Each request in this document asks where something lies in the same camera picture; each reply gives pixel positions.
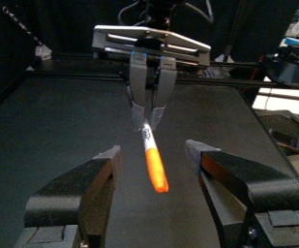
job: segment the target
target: black table surface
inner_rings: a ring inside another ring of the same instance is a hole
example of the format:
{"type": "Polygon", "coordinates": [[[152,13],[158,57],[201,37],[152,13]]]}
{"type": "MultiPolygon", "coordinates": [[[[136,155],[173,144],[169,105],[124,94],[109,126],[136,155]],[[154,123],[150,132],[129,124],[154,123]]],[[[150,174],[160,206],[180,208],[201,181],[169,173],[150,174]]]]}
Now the black table surface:
{"type": "Polygon", "coordinates": [[[293,174],[289,163],[252,107],[229,87],[177,85],[156,139],[170,183],[162,195],[150,185],[125,83],[29,77],[0,105],[0,247],[17,243],[33,193],[116,145],[122,147],[124,164],[108,247],[218,247],[186,140],[293,174]]]}

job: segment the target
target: dark background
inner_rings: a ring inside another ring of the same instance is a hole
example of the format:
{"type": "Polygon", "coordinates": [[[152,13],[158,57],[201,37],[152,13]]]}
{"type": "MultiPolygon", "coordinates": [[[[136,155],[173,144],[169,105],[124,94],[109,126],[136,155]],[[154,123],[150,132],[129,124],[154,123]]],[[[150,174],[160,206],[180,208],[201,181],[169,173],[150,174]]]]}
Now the dark background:
{"type": "MultiPolygon", "coordinates": [[[[258,61],[264,53],[277,51],[299,0],[246,1],[245,15],[236,35],[233,58],[258,61]]],[[[120,10],[132,0],[0,0],[29,30],[54,52],[92,53],[93,29],[97,24],[117,24],[120,10]]],[[[206,12],[205,1],[192,0],[206,12]]],[[[209,24],[200,14],[180,7],[172,20],[172,31],[213,46],[217,58],[229,43],[238,0],[212,0],[216,16],[209,24]]],[[[132,11],[126,22],[133,24],[140,13],[132,11]]],[[[36,42],[25,34],[0,8],[0,91],[34,61],[36,42]]]]}

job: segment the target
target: black cable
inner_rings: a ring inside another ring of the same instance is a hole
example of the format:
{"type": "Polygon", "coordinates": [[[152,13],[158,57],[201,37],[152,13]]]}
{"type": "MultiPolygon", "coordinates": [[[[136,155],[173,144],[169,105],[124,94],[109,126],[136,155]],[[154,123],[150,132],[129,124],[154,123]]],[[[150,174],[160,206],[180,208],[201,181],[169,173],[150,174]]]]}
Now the black cable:
{"type": "Polygon", "coordinates": [[[273,93],[273,88],[270,89],[269,98],[268,98],[266,105],[265,105],[266,110],[269,109],[269,100],[272,98],[272,93],[273,93]]]}
{"type": "Polygon", "coordinates": [[[130,11],[133,8],[137,7],[137,5],[141,3],[141,0],[126,6],[118,13],[118,24],[122,26],[126,26],[124,20],[122,20],[122,15],[125,12],[130,11]]]}
{"type": "Polygon", "coordinates": [[[10,11],[9,7],[5,6],[0,3],[0,9],[2,12],[5,13],[5,15],[10,18],[10,20],[17,24],[17,26],[22,29],[22,31],[28,34],[28,36],[33,39],[33,41],[42,46],[44,42],[40,40],[40,38],[32,33],[32,31],[29,30],[29,28],[26,27],[26,25],[21,22],[21,20],[18,19],[17,15],[10,11]]]}
{"type": "Polygon", "coordinates": [[[214,22],[214,13],[213,13],[210,0],[206,0],[206,8],[208,8],[209,15],[193,4],[186,3],[186,6],[194,11],[197,11],[201,14],[201,16],[209,21],[209,23],[214,22]]]}

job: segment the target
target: orange marker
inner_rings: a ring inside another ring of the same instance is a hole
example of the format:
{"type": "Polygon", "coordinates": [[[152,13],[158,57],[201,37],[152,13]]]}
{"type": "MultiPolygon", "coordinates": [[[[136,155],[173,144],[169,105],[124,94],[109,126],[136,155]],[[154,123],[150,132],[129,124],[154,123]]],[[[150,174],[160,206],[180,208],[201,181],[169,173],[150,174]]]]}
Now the orange marker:
{"type": "Polygon", "coordinates": [[[144,139],[152,184],[158,193],[165,193],[169,192],[169,183],[149,122],[145,123],[144,139]]]}

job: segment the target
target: screw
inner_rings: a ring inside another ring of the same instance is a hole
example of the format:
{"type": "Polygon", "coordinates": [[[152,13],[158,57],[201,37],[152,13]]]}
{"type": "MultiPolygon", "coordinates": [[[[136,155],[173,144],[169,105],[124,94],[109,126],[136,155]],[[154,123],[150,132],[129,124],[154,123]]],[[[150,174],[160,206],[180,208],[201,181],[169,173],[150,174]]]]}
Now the screw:
{"type": "Polygon", "coordinates": [[[81,242],[81,248],[89,248],[89,244],[86,244],[85,241],[81,242]]]}
{"type": "Polygon", "coordinates": [[[250,229],[248,234],[252,239],[256,239],[258,237],[258,232],[254,229],[250,229]]]}

